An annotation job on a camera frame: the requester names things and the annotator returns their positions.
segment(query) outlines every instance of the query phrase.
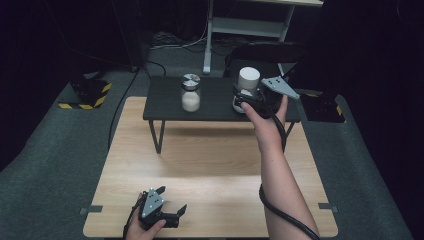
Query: gray carpet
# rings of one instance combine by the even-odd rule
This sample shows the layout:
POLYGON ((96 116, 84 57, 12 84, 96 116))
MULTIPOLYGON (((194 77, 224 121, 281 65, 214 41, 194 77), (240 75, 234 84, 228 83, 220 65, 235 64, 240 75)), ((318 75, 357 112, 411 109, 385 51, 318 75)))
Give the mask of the gray carpet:
MULTIPOLYGON (((216 52, 229 49, 216 47, 216 52)), ((166 67, 168 76, 202 76, 203 54, 185 49, 150 52, 149 60, 166 67)), ((221 76, 224 60, 212 58, 211 76, 221 76)), ((147 64, 150 75, 163 75, 147 64)), ((103 79, 112 83, 96 110, 64 110, 56 103, 28 140, 21 154, 0 173, 0 239, 87 239, 82 232, 108 151, 109 127, 116 126, 122 97, 146 96, 149 77, 114 69, 103 79), (118 114, 113 119, 115 109, 118 114)), ((412 239, 370 158, 342 97, 347 123, 308 122, 303 126, 330 204, 339 235, 334 239, 412 239)))

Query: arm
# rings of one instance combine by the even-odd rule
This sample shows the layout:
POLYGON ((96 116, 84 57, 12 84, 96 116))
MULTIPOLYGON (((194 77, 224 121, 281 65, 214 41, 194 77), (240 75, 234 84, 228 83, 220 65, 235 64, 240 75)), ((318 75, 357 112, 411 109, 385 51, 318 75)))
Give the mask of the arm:
MULTIPOLYGON (((287 96, 283 97, 276 114, 284 124, 287 112, 287 96)), ((318 228, 296 183, 281 148, 281 137, 272 119, 261 118, 247 103, 241 107, 255 127, 261 152, 262 186, 268 201, 281 211, 304 223, 315 233, 318 228)), ((291 223, 265 208, 265 218, 270 239, 309 239, 291 223)))

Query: wooden platform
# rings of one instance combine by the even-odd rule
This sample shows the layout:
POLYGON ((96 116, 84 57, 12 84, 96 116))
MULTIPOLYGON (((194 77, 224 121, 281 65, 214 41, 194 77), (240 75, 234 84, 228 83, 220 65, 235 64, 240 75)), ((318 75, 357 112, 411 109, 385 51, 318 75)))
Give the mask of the wooden platform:
MULTIPOLYGON (((139 192, 166 186, 163 211, 187 211, 177 229, 157 237, 267 237, 258 196, 260 155, 249 122, 167 122, 162 154, 157 154, 148 121, 146 98, 127 99, 92 206, 88 237, 122 237, 122 229, 139 192)), ((286 156, 322 237, 337 235, 321 179, 302 125, 295 124, 286 156)))

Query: hand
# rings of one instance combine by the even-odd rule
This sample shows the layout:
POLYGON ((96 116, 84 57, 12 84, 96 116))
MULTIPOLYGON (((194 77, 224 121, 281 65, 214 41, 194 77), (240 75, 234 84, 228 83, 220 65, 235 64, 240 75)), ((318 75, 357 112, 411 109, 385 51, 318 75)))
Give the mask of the hand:
POLYGON ((128 227, 128 233, 126 240, 152 240, 156 234, 165 226, 166 221, 160 220, 153 225, 149 230, 141 228, 141 223, 138 220, 140 213, 140 207, 138 207, 132 216, 130 226, 128 227))
MULTIPOLYGON (((278 109, 278 112, 275 114, 283 125, 285 123, 288 102, 289 100, 287 96, 283 95, 280 109, 278 109)), ((259 150, 264 153, 267 152, 267 149, 269 148, 281 149, 281 136, 278 133, 278 129, 274 121, 271 118, 263 119, 248 103, 242 102, 241 107, 255 127, 259 150)))

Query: jar lid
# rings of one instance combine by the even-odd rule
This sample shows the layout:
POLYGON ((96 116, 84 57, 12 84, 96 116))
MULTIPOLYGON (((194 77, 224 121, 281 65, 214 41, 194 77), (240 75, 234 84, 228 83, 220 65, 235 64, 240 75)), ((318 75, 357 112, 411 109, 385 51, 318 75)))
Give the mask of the jar lid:
POLYGON ((181 79, 181 86, 189 91, 194 91, 199 88, 200 77, 195 74, 186 74, 181 79))

